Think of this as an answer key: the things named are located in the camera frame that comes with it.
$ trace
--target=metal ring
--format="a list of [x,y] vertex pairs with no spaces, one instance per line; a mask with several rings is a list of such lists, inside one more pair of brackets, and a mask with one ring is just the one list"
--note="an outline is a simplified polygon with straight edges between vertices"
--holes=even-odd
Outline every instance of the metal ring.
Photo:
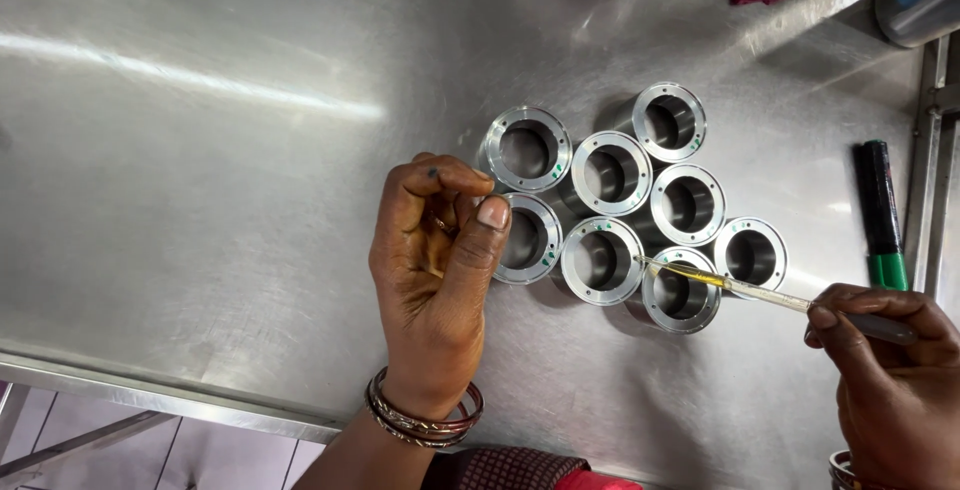
[[[587,186],[587,164],[594,154],[606,155],[614,164],[611,180],[595,195]],[[570,176],[559,185],[559,194],[581,216],[624,216],[636,212],[650,197],[653,166],[640,143],[619,131],[601,131],[583,141],[573,153]]]
[[613,129],[636,137],[654,160],[677,163],[689,160],[704,145],[707,116],[690,90],[665,81],[624,103]]
[[775,290],[786,275],[786,243],[766,221],[756,216],[741,216],[720,229],[713,245],[713,262],[717,274]]
[[[716,273],[699,250],[674,246],[662,250],[656,261],[678,262]],[[720,307],[721,289],[696,280],[648,266],[640,289],[627,300],[630,313],[644,324],[673,334],[692,334],[714,320]]]
[[[584,239],[600,237],[606,246],[611,263],[598,277],[584,281],[576,270],[576,253]],[[591,252],[591,268],[598,263],[593,259],[600,252]],[[583,220],[575,226],[563,242],[559,267],[565,287],[579,299],[597,306],[612,306],[630,297],[641,285],[643,262],[641,239],[629,226],[616,218],[600,216]]]
[[726,214],[720,182],[703,167],[683,163],[659,172],[650,199],[630,220],[647,242],[696,247],[720,234]]
[[[536,246],[532,251],[514,255],[517,252],[515,245],[521,241],[516,238],[508,239],[507,247],[501,254],[500,263],[496,266],[493,277],[513,285],[533,283],[550,274],[557,264],[557,257],[560,255],[561,244],[564,241],[560,219],[550,205],[538,197],[527,194],[507,194],[503,197],[510,203],[510,212],[513,216],[510,235],[520,233],[517,229],[522,217],[523,220],[529,221],[536,231]],[[507,265],[503,262],[505,257],[508,259]],[[509,262],[513,258],[516,259],[516,263]]]
[[[513,129],[532,130],[547,150],[547,161],[536,177],[522,177],[510,171],[500,149],[503,136]],[[508,109],[493,121],[481,146],[481,168],[513,191],[542,192],[556,186],[570,170],[573,148],[564,125],[550,113],[537,107]]]

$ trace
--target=tiled floor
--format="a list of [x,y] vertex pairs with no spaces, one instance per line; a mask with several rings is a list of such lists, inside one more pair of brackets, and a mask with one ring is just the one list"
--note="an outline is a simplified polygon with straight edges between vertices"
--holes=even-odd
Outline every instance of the tiled floor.
[[[30,390],[2,463],[140,409]],[[176,418],[40,473],[23,490],[288,490],[323,445],[213,422]]]

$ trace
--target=brown bangle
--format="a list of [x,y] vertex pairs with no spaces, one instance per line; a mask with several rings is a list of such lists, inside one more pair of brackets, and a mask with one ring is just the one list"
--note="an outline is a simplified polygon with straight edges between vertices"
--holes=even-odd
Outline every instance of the brown bangle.
[[475,409],[467,414],[462,402],[457,408],[463,415],[462,419],[454,421],[422,421],[411,417],[393,407],[380,389],[387,368],[381,370],[369,381],[364,390],[364,404],[373,418],[390,434],[403,441],[414,443],[421,447],[444,448],[460,443],[467,436],[467,431],[474,427],[483,414],[484,399],[480,390],[472,382],[466,387],[466,392],[472,398]]
[[830,478],[833,486],[839,490],[901,490],[893,486],[884,486],[857,478],[850,469],[850,451],[841,450],[830,455]]

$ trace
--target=glass pipette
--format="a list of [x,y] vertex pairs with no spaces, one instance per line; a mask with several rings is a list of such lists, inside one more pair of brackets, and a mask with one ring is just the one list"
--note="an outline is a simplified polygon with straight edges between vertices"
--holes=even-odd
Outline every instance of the glass pipette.
[[[733,293],[738,293],[747,297],[753,297],[754,299],[758,300],[766,300],[767,302],[772,302],[778,306],[790,308],[791,310],[797,310],[798,312],[806,313],[808,310],[810,310],[810,306],[813,305],[812,300],[801,299],[792,295],[778,293],[770,289],[764,289],[762,287],[755,286],[745,281],[740,281],[738,279],[722,275],[715,275],[714,273],[710,273],[696,267],[689,267],[687,265],[681,265],[680,263],[656,261],[650,257],[647,257],[646,255],[641,255],[640,258],[651,266],[666,269],[678,275],[683,275],[697,281],[702,281],[703,283],[709,285],[715,285]],[[904,324],[899,321],[886,319],[873,314],[844,313],[844,316],[846,316],[853,326],[860,329],[860,332],[863,332],[867,336],[886,340],[887,342],[892,342],[901,346],[909,346],[917,341],[917,331],[914,330],[909,324]]]

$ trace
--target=metal table surface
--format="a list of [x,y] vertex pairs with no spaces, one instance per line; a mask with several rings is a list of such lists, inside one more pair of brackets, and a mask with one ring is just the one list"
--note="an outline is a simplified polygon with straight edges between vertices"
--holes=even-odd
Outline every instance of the metal table surface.
[[[473,158],[522,103],[579,140],[658,80],[700,97],[695,160],[782,232],[787,292],[866,283],[848,146],[888,141],[906,195],[920,55],[858,1],[0,0],[0,378],[345,420],[386,356],[390,166]],[[674,337],[545,281],[486,323],[473,443],[698,488],[822,488],[843,447],[802,316],[725,300]]]

